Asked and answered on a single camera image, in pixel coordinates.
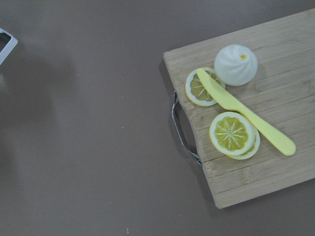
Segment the lemon slice under knife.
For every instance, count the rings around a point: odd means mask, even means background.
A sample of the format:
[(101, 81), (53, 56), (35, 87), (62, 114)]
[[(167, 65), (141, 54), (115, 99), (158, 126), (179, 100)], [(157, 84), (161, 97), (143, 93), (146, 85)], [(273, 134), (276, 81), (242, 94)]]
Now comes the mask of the lemon slice under knife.
[(186, 79), (185, 92), (188, 99), (195, 105), (209, 107), (216, 104), (214, 98), (206, 91), (201, 83), (196, 69), (189, 73)]

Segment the top lemon slice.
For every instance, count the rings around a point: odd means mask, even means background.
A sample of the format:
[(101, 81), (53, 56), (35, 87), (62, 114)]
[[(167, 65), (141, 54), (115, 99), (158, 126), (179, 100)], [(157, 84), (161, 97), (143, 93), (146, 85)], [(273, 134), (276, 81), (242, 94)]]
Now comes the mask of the top lemon slice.
[(250, 122), (236, 112), (224, 112), (216, 116), (209, 128), (213, 146), (229, 156), (244, 154), (255, 142), (255, 131)]

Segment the white steamed bun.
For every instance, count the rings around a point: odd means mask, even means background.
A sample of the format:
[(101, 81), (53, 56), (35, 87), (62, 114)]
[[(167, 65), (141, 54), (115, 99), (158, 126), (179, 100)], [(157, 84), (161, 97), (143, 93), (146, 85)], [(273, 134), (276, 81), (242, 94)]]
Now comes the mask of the white steamed bun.
[(230, 86), (242, 86), (256, 75), (258, 61), (247, 47), (231, 44), (222, 48), (216, 55), (214, 70), (219, 79)]

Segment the wooden cutting board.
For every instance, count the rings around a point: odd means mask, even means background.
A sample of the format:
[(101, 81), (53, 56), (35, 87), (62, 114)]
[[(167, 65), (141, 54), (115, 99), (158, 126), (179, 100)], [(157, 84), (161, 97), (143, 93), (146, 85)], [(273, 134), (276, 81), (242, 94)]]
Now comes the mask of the wooden cutting board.
[[(240, 44), (257, 57), (256, 76), (227, 90), (296, 144), (292, 156), (265, 137), (257, 153), (234, 160), (218, 152), (209, 127), (223, 109), (201, 107), (186, 96), (186, 78), (212, 66), (224, 46)], [(164, 53), (179, 102), (186, 113), (216, 207), (225, 208), (313, 179), (315, 176), (315, 11), (313, 9)]]

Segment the bottom lemon slice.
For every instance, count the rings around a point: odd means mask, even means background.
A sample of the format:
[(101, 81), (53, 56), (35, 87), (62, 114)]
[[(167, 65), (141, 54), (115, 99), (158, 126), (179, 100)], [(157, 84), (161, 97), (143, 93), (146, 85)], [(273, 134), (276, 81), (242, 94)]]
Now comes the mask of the bottom lemon slice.
[(256, 128), (254, 128), (253, 130), (255, 131), (255, 139), (251, 148), (245, 153), (240, 154), (240, 155), (228, 155), (229, 158), (232, 158), (235, 160), (245, 160), (245, 159), (249, 159), (253, 157), (257, 153), (260, 146), (260, 134)]

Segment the yellow plastic knife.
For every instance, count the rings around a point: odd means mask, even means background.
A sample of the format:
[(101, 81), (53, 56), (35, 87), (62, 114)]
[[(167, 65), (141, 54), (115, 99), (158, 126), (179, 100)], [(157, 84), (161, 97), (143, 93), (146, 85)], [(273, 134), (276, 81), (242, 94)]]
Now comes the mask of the yellow plastic knife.
[(296, 152), (296, 145), (288, 136), (260, 118), (232, 94), (219, 85), (204, 69), (197, 69), (197, 75), (206, 91), (224, 109), (240, 112), (260, 133), (282, 154), (291, 156)]

